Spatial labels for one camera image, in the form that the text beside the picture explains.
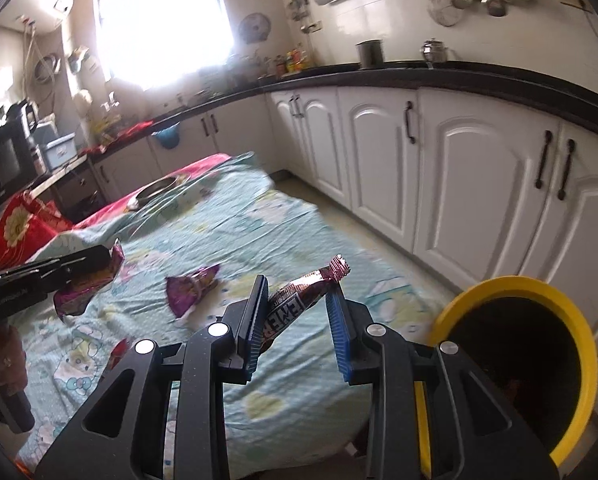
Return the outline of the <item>person's left hand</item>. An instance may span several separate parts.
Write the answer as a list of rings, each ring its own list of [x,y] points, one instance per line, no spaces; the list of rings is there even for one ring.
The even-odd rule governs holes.
[[[18,330],[9,324],[0,324],[0,387],[8,396],[22,392],[28,384],[26,352]]]

